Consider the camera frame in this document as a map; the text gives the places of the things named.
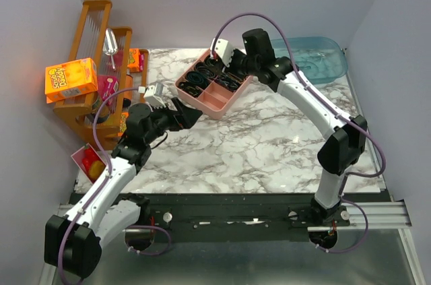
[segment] wooden rack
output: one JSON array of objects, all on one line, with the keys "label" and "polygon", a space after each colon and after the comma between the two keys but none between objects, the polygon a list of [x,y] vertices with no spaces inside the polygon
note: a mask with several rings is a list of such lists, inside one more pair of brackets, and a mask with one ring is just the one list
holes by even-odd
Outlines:
[{"label": "wooden rack", "polygon": [[[119,80],[119,89],[125,87],[129,48],[132,29],[129,27],[108,27],[109,13],[112,3],[109,0],[85,0],[81,16],[77,25],[75,38],[69,54],[69,60],[91,57],[98,74],[113,75]],[[115,34],[119,52],[114,56],[116,70],[112,69],[110,57],[103,54],[103,42],[107,28]],[[93,147],[94,143],[92,124],[86,115],[92,113],[92,105],[97,100],[97,92],[57,101],[54,113],[58,115],[76,134]],[[111,150],[120,131],[121,111],[123,108],[123,95],[119,95],[114,102],[111,114],[103,123],[97,124],[97,134],[103,148]]]}]

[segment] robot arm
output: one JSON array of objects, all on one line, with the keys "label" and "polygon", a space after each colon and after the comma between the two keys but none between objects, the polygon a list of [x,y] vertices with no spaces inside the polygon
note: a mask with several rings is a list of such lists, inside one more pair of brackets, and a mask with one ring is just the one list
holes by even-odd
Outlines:
[{"label": "robot arm", "polygon": [[294,103],[314,123],[326,140],[317,154],[323,171],[309,214],[312,223],[326,222],[332,219],[340,205],[339,195],[345,184],[344,173],[364,152],[365,137],[338,119],[338,116],[334,116],[310,93],[310,90],[337,110],[339,115],[350,118],[364,130],[367,128],[367,122],[362,116],[352,118],[348,113],[337,108],[299,71],[299,75],[307,83],[305,88],[295,73],[290,59],[275,57],[266,31],[250,30],[242,35],[242,39],[246,54],[234,49],[227,40],[218,40],[215,52],[225,65],[224,70],[234,75],[256,76],[262,84]]},{"label": "robot arm", "polygon": [[[149,218],[148,200],[129,195],[109,213],[121,190],[142,169],[151,155],[150,144],[167,131],[190,129],[202,112],[189,108],[173,98],[176,110],[170,110],[161,100],[163,85],[145,89],[150,104],[135,104],[129,109],[126,130],[112,151],[112,172],[108,169],[84,197],[64,216],[52,216],[45,226],[45,262],[58,266],[62,253],[63,269],[88,277],[96,268],[102,248],[126,227]],[[61,243],[67,235],[64,250]]]}]

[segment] marble surface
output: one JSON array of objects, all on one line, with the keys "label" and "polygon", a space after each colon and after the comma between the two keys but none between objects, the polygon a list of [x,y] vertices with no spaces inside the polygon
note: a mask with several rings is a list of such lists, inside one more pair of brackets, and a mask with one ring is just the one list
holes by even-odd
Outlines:
[{"label": "marble surface", "polygon": [[[148,82],[162,82],[166,99],[176,96],[174,81],[204,51],[150,51]],[[138,85],[140,77],[134,80]],[[357,113],[346,77],[317,87],[338,107]],[[317,128],[290,101],[254,81],[221,120],[203,115],[191,130],[169,133],[124,192],[313,193],[322,145]],[[375,171],[368,147],[354,169]],[[378,179],[350,177],[345,191],[379,192],[381,185]],[[80,173],[75,190],[90,187]]]}]

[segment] blue plastic bin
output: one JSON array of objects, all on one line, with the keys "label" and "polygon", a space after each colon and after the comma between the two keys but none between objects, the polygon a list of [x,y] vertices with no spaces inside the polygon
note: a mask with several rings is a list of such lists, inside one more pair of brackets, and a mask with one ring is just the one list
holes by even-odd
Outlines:
[{"label": "blue plastic bin", "polygon": [[[313,84],[331,83],[347,72],[347,61],[339,45],[325,37],[289,38],[296,65]],[[271,40],[275,56],[289,57],[282,39]]]}]

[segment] orange snack box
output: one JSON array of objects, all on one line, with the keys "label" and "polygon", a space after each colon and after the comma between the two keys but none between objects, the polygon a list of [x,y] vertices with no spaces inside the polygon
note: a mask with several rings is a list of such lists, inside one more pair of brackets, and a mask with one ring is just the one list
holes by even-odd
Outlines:
[{"label": "orange snack box", "polygon": [[129,116],[128,112],[121,113],[120,132],[118,133],[119,137],[121,137],[123,135],[124,131],[126,131],[126,120],[127,120],[128,116]]},{"label": "orange snack box", "polygon": [[139,49],[130,48],[129,49],[129,64],[127,67],[130,69],[131,73],[139,72]]},{"label": "orange snack box", "polygon": [[97,92],[96,64],[91,58],[78,59],[45,69],[46,103]]}]

